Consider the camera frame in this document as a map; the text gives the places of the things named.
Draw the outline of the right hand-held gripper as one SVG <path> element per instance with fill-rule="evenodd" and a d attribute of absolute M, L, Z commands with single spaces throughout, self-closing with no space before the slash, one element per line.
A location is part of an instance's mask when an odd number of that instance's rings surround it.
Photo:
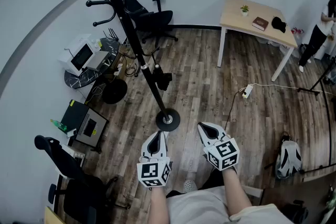
<path fill-rule="evenodd" d="M 220 125 L 199 122 L 197 130 L 204 145 L 207 161 L 219 171 L 231 168 L 238 164 L 240 150 L 234 138 L 224 138 L 226 132 Z"/>

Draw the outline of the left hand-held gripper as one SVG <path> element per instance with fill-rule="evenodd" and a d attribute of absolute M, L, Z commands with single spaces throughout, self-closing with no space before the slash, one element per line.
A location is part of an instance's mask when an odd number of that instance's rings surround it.
<path fill-rule="evenodd" d="M 141 157 L 137 163 L 138 180 L 144 187 L 164 187 L 171 172 L 170 158 L 167 157 L 169 132 L 154 132 L 142 144 Z"/>

